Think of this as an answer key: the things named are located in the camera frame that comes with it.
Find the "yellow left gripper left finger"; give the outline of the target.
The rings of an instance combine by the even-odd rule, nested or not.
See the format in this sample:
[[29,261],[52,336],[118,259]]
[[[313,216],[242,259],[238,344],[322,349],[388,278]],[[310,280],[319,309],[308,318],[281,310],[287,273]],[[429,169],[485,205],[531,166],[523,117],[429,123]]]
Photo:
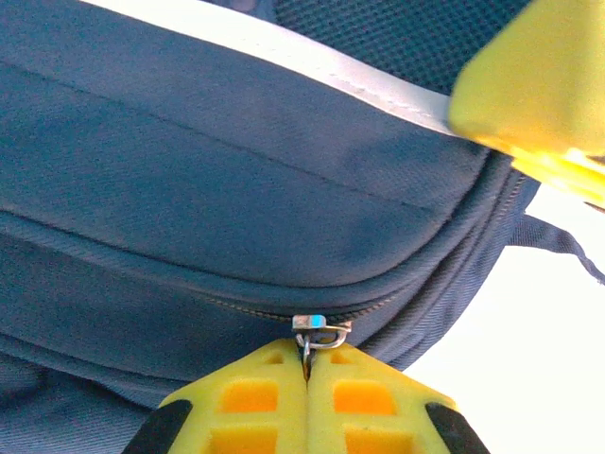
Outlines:
[[276,340],[167,396],[126,453],[304,453],[306,381]]

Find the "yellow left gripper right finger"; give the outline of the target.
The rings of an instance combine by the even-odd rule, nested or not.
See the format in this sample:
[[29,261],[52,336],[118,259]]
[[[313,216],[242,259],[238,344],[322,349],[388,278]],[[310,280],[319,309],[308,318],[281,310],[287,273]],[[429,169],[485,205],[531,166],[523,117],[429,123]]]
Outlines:
[[307,381],[310,453],[487,453],[448,396],[348,344],[320,350]]

